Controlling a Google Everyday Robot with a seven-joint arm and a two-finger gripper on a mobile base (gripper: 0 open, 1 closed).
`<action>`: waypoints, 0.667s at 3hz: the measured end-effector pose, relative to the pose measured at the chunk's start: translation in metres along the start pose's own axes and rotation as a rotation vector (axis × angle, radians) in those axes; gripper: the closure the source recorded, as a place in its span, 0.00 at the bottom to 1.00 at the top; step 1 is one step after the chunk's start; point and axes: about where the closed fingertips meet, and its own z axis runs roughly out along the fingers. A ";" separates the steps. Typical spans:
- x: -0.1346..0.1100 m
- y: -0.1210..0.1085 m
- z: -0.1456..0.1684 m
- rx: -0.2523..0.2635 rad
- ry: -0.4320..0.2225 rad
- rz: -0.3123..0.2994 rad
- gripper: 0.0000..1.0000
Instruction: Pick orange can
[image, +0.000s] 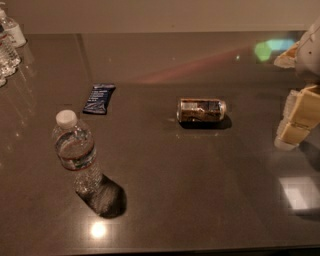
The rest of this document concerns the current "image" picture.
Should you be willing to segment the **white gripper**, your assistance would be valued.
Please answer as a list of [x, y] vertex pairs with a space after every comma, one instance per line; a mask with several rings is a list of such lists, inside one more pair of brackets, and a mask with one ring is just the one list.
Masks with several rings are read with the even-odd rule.
[[291, 90], [287, 96], [283, 118], [276, 132], [274, 145], [284, 151], [298, 147], [311, 130], [320, 123], [320, 18], [274, 60], [280, 68], [294, 68], [307, 83], [300, 91]]

